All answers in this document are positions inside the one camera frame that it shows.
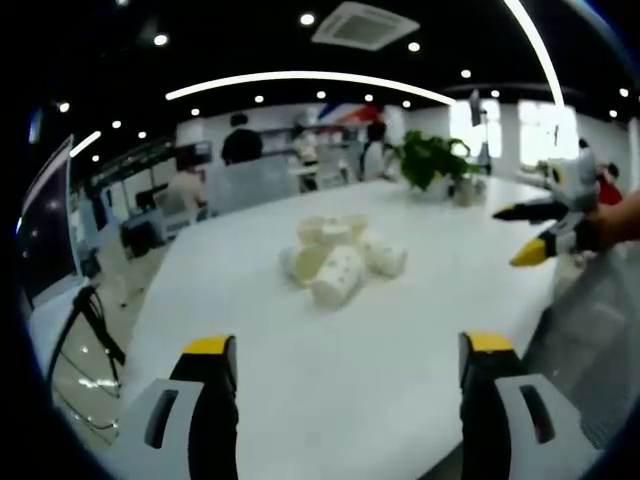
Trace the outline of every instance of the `black ceiling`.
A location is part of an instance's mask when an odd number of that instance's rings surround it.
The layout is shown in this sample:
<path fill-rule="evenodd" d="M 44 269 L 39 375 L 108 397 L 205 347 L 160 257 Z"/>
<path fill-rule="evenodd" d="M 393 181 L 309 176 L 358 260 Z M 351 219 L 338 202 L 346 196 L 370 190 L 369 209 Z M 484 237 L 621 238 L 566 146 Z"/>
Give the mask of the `black ceiling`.
<path fill-rule="evenodd" d="M 615 108 L 619 120 L 638 111 L 640 85 L 592 26 L 571 7 L 576 0 L 522 0 L 542 35 L 566 87 L 567 102 L 605 118 Z M 136 134 L 169 132 L 198 107 L 204 115 L 255 106 L 315 100 L 319 89 L 327 100 L 358 101 L 369 88 L 338 82 L 274 81 L 225 87 L 168 102 L 174 89 L 226 76 L 275 70 L 326 70 L 372 75 L 467 97 L 473 86 L 498 87 L 501 100 L 551 99 L 546 79 L 520 26 L 502 0 L 370 0 L 420 23 L 420 29 L 378 52 L 310 42 L 310 37 L 340 1 L 266 2 L 211 0 L 116 0 L 46 2 L 33 18 L 29 35 L 36 49 L 37 102 L 43 107 L 42 138 L 55 145 L 69 133 L 84 137 L 102 130 L 93 148 L 104 156 L 140 143 Z M 638 61 L 637 12 L 624 0 L 592 1 Z M 302 13 L 316 16 L 314 27 L 300 25 Z M 168 45 L 154 46 L 157 32 Z M 409 41 L 420 42 L 417 54 Z M 472 78 L 460 71 L 468 68 Z M 618 89 L 631 90 L 624 99 Z M 407 97 L 374 90 L 376 101 L 400 103 Z M 57 101 L 69 101 L 66 114 Z M 412 98 L 412 108 L 429 102 Z M 112 120 L 123 127 L 112 130 Z"/>

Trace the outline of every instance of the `ceiling light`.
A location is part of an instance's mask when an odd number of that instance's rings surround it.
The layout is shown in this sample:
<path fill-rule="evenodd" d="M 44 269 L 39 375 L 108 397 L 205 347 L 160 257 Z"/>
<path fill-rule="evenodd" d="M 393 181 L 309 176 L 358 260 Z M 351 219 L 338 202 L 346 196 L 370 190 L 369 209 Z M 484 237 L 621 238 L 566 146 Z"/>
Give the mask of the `ceiling light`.
<path fill-rule="evenodd" d="M 551 89 L 553 101 L 555 102 L 557 107 L 564 107 L 564 98 L 562 96 L 560 82 L 558 81 L 558 75 L 553 68 L 553 63 L 551 62 L 549 52 L 547 52 L 547 48 L 544 46 L 542 37 L 536 29 L 536 26 L 533 24 L 531 17 L 529 17 L 529 14 L 527 14 L 527 11 L 520 3 L 520 0 L 502 1 L 509 8 L 509 10 L 511 10 L 513 16 L 516 17 L 516 20 L 520 24 L 520 27 L 522 27 L 522 30 L 529 39 L 529 43 L 531 43 L 533 50 L 536 52 L 538 61 L 540 62 L 542 70 L 544 70 L 544 74 L 547 77 L 547 82 L 549 83 L 549 88 Z"/>
<path fill-rule="evenodd" d="M 314 72 L 314 71 L 283 71 L 283 72 L 263 72 L 250 73 L 247 75 L 238 75 L 235 77 L 220 78 L 217 80 L 209 80 L 208 82 L 197 83 L 188 87 L 180 88 L 169 92 L 165 95 L 167 100 L 175 100 L 176 98 L 191 95 L 193 93 L 211 90 L 213 88 L 227 87 L 229 85 L 240 85 L 242 83 L 264 82 L 267 80 L 336 80 L 341 82 L 362 83 L 365 85 L 373 85 L 376 87 L 391 88 L 400 92 L 418 95 L 419 97 L 428 98 L 445 105 L 455 105 L 456 101 L 445 95 L 441 95 L 431 90 L 414 87 L 402 82 L 386 80 L 384 78 L 370 77 L 367 75 L 355 75 L 353 73 L 340 72 Z"/>
<path fill-rule="evenodd" d="M 157 47 L 162 47 L 166 45 L 168 41 L 169 41 L 169 37 L 167 37 L 164 33 L 160 33 L 156 35 L 155 38 L 153 39 L 153 43 Z"/>
<path fill-rule="evenodd" d="M 99 131 L 95 131 L 93 132 L 91 135 L 89 135 L 87 138 L 85 138 L 84 140 L 82 140 L 78 145 L 76 145 L 75 147 L 73 147 L 71 149 L 71 151 L 69 152 L 69 156 L 71 158 L 75 157 L 77 154 L 79 154 L 82 150 L 84 150 L 85 148 L 87 148 L 89 145 L 91 145 L 93 142 L 95 142 L 97 139 L 100 138 L 100 136 L 102 135 L 101 132 Z"/>
<path fill-rule="evenodd" d="M 315 21 L 316 21 L 316 17 L 314 17 L 310 13 L 305 13 L 300 17 L 300 23 L 303 24 L 305 27 L 308 27 L 309 25 L 313 25 L 313 22 Z"/>

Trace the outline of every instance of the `tiled floor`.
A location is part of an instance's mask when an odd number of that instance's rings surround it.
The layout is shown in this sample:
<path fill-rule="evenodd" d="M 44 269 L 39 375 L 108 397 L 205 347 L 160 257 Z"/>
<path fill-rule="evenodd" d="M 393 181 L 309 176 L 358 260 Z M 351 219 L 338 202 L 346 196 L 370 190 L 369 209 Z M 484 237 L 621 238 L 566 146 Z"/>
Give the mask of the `tiled floor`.
<path fill-rule="evenodd" d="M 121 308 L 113 295 L 109 279 L 98 276 L 96 284 L 105 309 L 109 332 L 126 352 L 133 327 L 142 307 L 146 291 L 160 268 L 169 247 L 150 251 L 132 261 L 145 291 L 134 295 L 125 308 Z M 557 291 L 566 288 L 579 274 L 573 262 L 562 259 L 556 275 Z M 118 388 L 102 347 L 90 328 L 80 318 L 73 326 L 63 346 L 63 356 L 54 371 L 54 398 L 85 444 L 100 450 L 113 442 L 117 434 Z M 118 375 L 122 370 L 117 367 Z M 459 449 L 445 459 L 441 466 L 423 478 L 444 480 L 460 476 Z"/>

